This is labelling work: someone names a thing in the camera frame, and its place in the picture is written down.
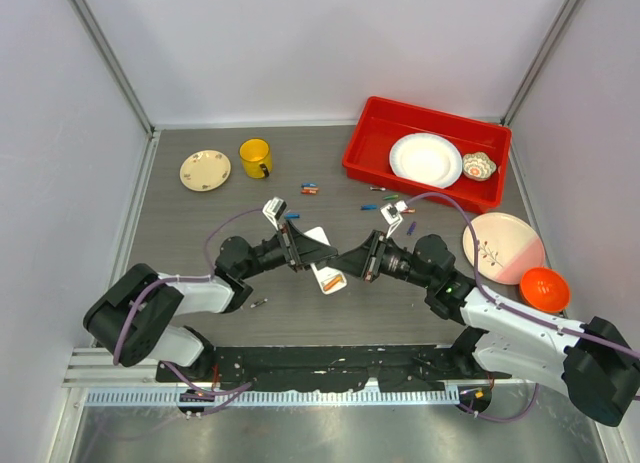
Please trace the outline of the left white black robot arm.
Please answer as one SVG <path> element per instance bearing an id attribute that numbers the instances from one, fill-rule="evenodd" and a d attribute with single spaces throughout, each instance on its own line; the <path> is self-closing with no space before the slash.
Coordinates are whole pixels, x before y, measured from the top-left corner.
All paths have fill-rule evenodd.
<path id="1" fill-rule="evenodd" d="M 173 326 L 174 317 L 234 312 L 253 292 L 248 278 L 282 266 L 304 270 L 337 255 L 337 249 L 291 222 L 256 246 L 233 236 L 223 242 L 214 269 L 204 276 L 160 274 L 144 263 L 132 266 L 90 307 L 83 327 L 111 353 L 116 366 L 129 368 L 149 358 L 165 366 L 163 381 L 200 382 L 213 372 L 213 345 L 190 327 Z"/>

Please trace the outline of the yellow mug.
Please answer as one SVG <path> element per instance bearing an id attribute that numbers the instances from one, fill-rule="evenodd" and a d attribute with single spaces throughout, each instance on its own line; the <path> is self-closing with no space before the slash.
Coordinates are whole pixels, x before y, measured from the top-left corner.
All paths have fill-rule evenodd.
<path id="1" fill-rule="evenodd" d="M 242 143 L 239 156 L 246 175 L 253 179 L 268 178 L 273 169 L 271 148 L 260 138 L 251 138 Z"/>

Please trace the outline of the pink white ceramic plate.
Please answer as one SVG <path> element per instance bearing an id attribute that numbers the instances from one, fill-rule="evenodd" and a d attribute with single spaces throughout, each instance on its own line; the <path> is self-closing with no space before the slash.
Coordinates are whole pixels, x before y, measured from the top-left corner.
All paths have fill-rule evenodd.
<path id="1" fill-rule="evenodd" d="M 478 241 L 478 270 L 502 285 L 517 285 L 530 269 L 546 261 L 543 242 L 525 221 L 510 214 L 491 212 L 472 221 Z"/>

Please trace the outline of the orange plastic bowl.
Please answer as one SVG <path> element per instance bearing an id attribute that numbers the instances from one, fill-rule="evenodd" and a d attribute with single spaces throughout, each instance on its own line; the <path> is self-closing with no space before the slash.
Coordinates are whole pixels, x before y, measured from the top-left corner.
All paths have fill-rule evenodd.
<path id="1" fill-rule="evenodd" d="M 550 268 L 536 267 L 527 270 L 520 280 L 519 290 L 528 305 L 547 313 L 560 313 L 571 301 L 567 281 Z"/>

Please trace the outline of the cream floral plate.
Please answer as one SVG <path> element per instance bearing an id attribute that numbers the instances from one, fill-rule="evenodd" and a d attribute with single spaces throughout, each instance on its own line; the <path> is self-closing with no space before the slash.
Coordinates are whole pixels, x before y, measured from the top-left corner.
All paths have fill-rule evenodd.
<path id="1" fill-rule="evenodd" d="M 179 170 L 181 183 L 195 192 L 212 191 L 231 174 L 229 158 L 216 150 L 202 150 L 187 157 Z"/>

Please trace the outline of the white remote control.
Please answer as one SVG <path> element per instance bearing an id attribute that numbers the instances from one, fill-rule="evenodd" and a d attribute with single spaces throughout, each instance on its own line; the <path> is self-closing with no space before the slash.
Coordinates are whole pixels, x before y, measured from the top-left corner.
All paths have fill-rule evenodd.
<path id="1" fill-rule="evenodd" d="M 308 231 L 305 232 L 305 235 L 310 237 L 311 239 L 323 243 L 325 245 L 329 244 L 329 240 L 326 236 L 326 233 L 324 231 L 324 229 L 320 226 L 314 227 Z M 342 289 L 346 288 L 348 285 L 346 276 L 344 273 L 342 273 L 341 271 L 338 271 L 336 269 L 333 269 L 331 267 L 328 267 L 326 264 L 324 264 L 323 266 L 321 266 L 319 263 L 313 263 L 311 265 L 311 270 L 315 276 L 315 279 L 318 283 L 318 286 L 322 292 L 323 295 L 328 296 L 334 293 L 337 293 L 339 291 L 341 291 Z M 333 279 L 336 276 L 340 276 L 342 278 L 342 282 L 338 285 L 336 285 L 334 288 L 332 288 L 329 291 L 324 291 L 323 290 L 323 286 L 326 282 L 330 281 L 331 279 Z"/>

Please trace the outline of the dark battery near base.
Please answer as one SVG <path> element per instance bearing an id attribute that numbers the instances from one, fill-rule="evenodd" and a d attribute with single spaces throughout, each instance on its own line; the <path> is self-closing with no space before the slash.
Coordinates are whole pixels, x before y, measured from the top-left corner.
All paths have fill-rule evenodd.
<path id="1" fill-rule="evenodd" d="M 255 301 L 250 305 L 250 308 L 251 309 L 255 309 L 255 308 L 259 307 L 259 306 L 262 306 L 262 305 L 266 304 L 267 302 L 268 302 L 267 298 Z"/>

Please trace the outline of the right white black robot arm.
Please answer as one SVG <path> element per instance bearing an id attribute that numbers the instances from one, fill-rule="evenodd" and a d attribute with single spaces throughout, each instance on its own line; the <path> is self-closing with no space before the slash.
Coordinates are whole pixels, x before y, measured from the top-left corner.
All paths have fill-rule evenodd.
<path id="1" fill-rule="evenodd" d="M 386 275 L 425 289 L 430 310 L 465 326 L 472 338 L 451 354 L 462 377 L 485 370 L 529 380 L 609 427 L 621 423 L 639 395 L 639 354 L 613 323 L 553 316 L 499 295 L 458 271 L 438 235 L 424 236 L 407 250 L 374 231 L 329 265 L 363 281 Z"/>

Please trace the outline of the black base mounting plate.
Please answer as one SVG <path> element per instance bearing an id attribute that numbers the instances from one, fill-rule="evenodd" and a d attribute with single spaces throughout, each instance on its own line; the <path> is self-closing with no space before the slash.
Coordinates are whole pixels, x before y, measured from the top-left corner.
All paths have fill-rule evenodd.
<path id="1" fill-rule="evenodd" d="M 380 391 L 440 390 L 446 380 L 505 379 L 448 347 L 435 345 L 213 347 L 205 363 L 183 368 L 192 382 L 217 382 L 224 390 L 250 383 L 260 392 L 359 392 L 370 379 Z"/>

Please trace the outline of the white paper plate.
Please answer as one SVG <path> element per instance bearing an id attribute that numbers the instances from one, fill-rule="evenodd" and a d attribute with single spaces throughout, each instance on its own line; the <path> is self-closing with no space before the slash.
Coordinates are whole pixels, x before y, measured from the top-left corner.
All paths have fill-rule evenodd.
<path id="1" fill-rule="evenodd" d="M 413 133 L 397 140 L 389 152 L 395 176 L 436 188 L 448 188 L 462 174 L 462 156 L 447 139 Z"/>

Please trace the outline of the small patterned ceramic bowl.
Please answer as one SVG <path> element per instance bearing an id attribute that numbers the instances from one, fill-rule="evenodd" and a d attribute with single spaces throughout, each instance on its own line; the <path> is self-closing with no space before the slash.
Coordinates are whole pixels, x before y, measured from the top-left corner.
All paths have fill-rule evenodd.
<path id="1" fill-rule="evenodd" d="M 496 170 L 496 163 L 484 152 L 468 153 L 462 158 L 462 172 L 471 180 L 487 181 Z"/>

